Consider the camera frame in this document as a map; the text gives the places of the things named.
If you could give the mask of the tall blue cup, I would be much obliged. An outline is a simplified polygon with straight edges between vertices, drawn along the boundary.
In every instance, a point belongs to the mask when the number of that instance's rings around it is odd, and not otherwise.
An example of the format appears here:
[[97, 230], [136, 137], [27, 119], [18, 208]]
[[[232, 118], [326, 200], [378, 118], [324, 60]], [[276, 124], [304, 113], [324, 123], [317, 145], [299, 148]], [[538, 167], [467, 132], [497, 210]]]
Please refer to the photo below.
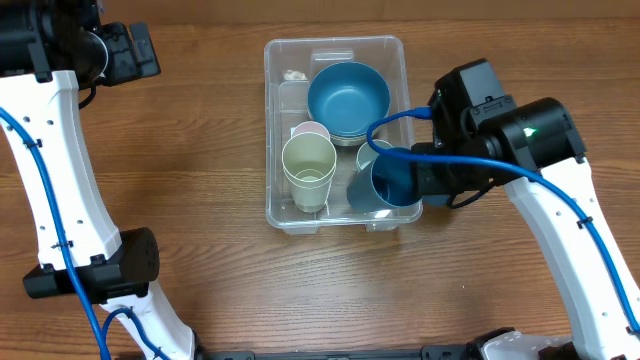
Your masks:
[[359, 212], [405, 208], [421, 200], [414, 190], [411, 163], [381, 154], [355, 175], [346, 196]]

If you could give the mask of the small grey cup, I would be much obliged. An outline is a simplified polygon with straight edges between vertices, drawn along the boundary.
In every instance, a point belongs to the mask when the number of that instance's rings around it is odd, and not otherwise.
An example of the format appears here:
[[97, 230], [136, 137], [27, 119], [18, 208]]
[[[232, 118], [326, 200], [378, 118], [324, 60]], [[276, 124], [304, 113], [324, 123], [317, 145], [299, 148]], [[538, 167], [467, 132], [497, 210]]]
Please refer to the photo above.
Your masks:
[[[373, 142], [382, 149], [393, 148], [393, 145], [385, 140], [374, 139]], [[356, 170], [358, 172], [364, 170], [378, 155], [379, 153], [372, 149], [367, 142], [363, 143], [356, 154]]]

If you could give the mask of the cream bowl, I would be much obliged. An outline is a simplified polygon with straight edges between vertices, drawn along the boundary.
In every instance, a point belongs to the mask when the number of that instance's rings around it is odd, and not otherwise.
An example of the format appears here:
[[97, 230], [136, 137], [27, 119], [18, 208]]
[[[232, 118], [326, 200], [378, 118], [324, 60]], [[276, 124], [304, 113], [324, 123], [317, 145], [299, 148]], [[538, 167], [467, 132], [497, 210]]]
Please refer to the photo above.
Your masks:
[[367, 130], [373, 123], [371, 119], [356, 120], [352, 117], [312, 118], [329, 132], [329, 140], [337, 146], [359, 146], [367, 141]]

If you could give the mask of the dark blue bowl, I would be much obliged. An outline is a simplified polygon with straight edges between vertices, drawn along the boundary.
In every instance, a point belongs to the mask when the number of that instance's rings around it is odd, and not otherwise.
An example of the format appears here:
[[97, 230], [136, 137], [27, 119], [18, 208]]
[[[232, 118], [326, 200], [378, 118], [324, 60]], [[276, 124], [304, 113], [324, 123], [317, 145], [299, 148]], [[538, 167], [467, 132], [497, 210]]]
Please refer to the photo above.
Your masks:
[[321, 70], [308, 88], [310, 117], [331, 135], [355, 138], [385, 118], [391, 107], [391, 92], [384, 77], [359, 62], [341, 62]]

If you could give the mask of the tall cream cup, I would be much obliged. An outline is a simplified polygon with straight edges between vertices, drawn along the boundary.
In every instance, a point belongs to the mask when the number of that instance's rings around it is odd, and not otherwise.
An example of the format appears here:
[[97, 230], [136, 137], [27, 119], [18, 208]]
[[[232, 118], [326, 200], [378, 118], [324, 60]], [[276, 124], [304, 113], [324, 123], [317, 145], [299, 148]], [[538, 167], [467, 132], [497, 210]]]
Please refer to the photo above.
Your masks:
[[295, 185], [315, 188], [332, 179], [337, 163], [333, 143], [317, 133], [301, 133], [289, 139], [282, 149], [282, 166]]
[[296, 176], [285, 174], [296, 206], [303, 212], [314, 213], [325, 207], [332, 178], [322, 177], [317, 170], [307, 169]]

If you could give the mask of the small pink cup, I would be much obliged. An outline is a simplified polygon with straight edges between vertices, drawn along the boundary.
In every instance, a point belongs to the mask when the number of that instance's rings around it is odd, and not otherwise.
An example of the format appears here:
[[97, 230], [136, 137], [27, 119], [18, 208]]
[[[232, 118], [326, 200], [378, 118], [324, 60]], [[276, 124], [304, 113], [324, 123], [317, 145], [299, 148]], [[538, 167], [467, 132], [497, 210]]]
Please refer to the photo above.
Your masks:
[[330, 133], [325, 126], [316, 121], [305, 121], [291, 130], [291, 137], [296, 137], [304, 133], [314, 133], [331, 140]]

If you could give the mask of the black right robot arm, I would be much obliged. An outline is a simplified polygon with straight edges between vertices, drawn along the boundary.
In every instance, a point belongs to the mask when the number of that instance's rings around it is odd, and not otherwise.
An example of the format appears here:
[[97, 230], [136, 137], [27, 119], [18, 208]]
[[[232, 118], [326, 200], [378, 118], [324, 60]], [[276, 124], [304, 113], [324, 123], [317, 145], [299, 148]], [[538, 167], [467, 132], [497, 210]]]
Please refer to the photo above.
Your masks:
[[536, 237], [571, 325], [567, 345], [526, 347], [489, 340], [485, 359], [639, 356], [639, 288], [604, 218], [586, 148], [564, 105], [550, 97], [517, 105], [485, 59], [454, 68], [428, 101], [433, 140], [415, 155], [414, 190], [458, 207], [501, 187]]

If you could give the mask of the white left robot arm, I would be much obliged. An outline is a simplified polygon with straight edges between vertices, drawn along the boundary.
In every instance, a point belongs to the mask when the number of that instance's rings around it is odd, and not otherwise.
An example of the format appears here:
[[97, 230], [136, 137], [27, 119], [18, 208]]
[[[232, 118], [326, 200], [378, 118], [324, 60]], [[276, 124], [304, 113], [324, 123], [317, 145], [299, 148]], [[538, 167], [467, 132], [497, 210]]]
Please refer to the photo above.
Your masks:
[[122, 231], [97, 187], [80, 112], [100, 86], [152, 77], [160, 66], [144, 23], [103, 24], [97, 1], [1, 5], [1, 128], [30, 203], [38, 262], [24, 277], [34, 298], [76, 295], [101, 358], [119, 321], [148, 359], [201, 359], [196, 333], [159, 282], [146, 227]]

